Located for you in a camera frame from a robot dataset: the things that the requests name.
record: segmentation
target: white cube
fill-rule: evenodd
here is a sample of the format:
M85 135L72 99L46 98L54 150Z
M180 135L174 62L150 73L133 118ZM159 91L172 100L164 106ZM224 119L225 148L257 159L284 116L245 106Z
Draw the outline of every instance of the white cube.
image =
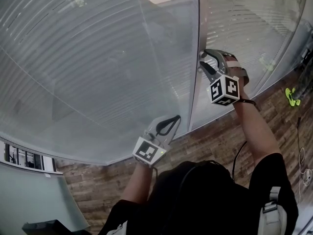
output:
M239 100L239 78L222 75L207 88L212 104L227 106Z

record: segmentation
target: person's right arm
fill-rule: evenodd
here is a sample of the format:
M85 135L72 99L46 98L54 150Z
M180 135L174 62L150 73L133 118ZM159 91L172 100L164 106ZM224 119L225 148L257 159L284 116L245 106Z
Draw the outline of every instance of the person's right arm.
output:
M240 78L240 96L243 99L249 99L245 94L243 83L243 78ZM236 102L233 105L252 153L254 164L257 165L269 154L280 153L274 134L255 106L242 102Z

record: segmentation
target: bracelet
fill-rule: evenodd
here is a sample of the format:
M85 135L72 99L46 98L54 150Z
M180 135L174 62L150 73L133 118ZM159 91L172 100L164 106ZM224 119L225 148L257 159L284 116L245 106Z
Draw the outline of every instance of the bracelet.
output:
M256 102L254 102L253 100L240 98L237 102L253 104L256 107Z

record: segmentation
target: wooden floor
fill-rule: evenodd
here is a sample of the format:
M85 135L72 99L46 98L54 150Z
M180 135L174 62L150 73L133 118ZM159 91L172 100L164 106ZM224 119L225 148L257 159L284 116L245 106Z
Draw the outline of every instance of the wooden floor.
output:
M300 107L289 106L285 87L292 87L298 75L293 71L287 77L257 96L256 102L262 116L274 132L285 159L288 176L299 201L299 219L295 229L298 234L313 216L313 183L305 187L299 184L299 150L297 144L297 121L301 117L300 147L305 148L303 170L313 168L313 96L307 95ZM236 114L231 112L210 124L172 143L173 149L157 164L159 173L177 166L183 161L216 160L229 171L233 159L245 141ZM81 212L90 224L92 234L98 234L112 206L126 186L134 169L133 159L107 167L74 164L57 161L57 168L64 173L70 191ZM235 178L240 185L248 187L254 166L246 145L236 162Z

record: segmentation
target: forearm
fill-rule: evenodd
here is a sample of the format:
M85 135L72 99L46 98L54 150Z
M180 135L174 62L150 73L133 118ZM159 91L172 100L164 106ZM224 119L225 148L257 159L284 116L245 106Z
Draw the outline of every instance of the forearm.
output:
M242 98L248 99L245 93ZM258 110L250 103L234 103L255 165L272 153L280 153L277 140Z
M138 163L121 199L142 204L147 201L152 179L152 168Z

